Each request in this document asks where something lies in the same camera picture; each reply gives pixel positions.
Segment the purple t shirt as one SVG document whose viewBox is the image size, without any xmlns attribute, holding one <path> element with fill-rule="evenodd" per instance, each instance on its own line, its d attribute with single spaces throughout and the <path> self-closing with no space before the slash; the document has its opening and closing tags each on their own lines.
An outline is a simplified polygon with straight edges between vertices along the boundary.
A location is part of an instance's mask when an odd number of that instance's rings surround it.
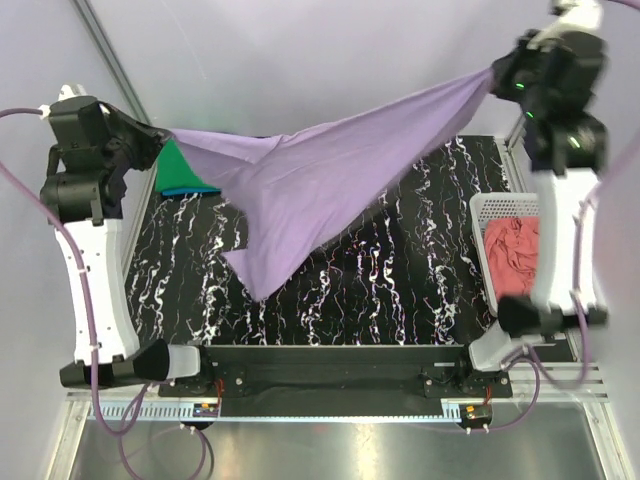
<svg viewBox="0 0 640 480">
<path fill-rule="evenodd" d="M 244 213 L 248 243 L 224 257 L 261 301 L 414 163 L 456 136 L 492 80 L 481 70 L 291 135 L 175 129 L 172 138 L 195 175 Z"/>
</svg>

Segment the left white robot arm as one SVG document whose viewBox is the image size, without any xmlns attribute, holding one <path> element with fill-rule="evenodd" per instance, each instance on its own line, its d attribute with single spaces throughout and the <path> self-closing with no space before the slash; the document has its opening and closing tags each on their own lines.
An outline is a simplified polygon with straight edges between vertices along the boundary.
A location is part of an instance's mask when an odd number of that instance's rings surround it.
<svg viewBox="0 0 640 480">
<path fill-rule="evenodd" d="M 59 371 L 66 388 L 193 378 L 201 350 L 155 340 L 141 345 L 126 301 L 120 253 L 125 176 L 150 169 L 165 133 L 86 93 L 59 95 L 45 113 L 56 142 L 40 200 L 63 253 L 75 314 L 73 361 Z"/>
</svg>

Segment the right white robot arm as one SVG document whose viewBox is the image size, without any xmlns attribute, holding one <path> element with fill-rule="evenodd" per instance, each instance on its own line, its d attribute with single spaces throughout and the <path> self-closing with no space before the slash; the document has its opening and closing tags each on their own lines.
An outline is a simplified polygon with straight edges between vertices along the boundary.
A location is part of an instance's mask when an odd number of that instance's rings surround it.
<svg viewBox="0 0 640 480">
<path fill-rule="evenodd" d="M 594 291 L 596 193 L 608 131 L 587 110 L 607 62 L 598 1 L 554 1 L 548 27 L 530 30 L 492 65 L 492 94 L 522 112 L 524 149 L 536 190 L 539 243 L 528 295 L 503 296 L 494 324 L 467 348 L 478 372 L 506 369 L 534 344 L 607 321 Z"/>
</svg>

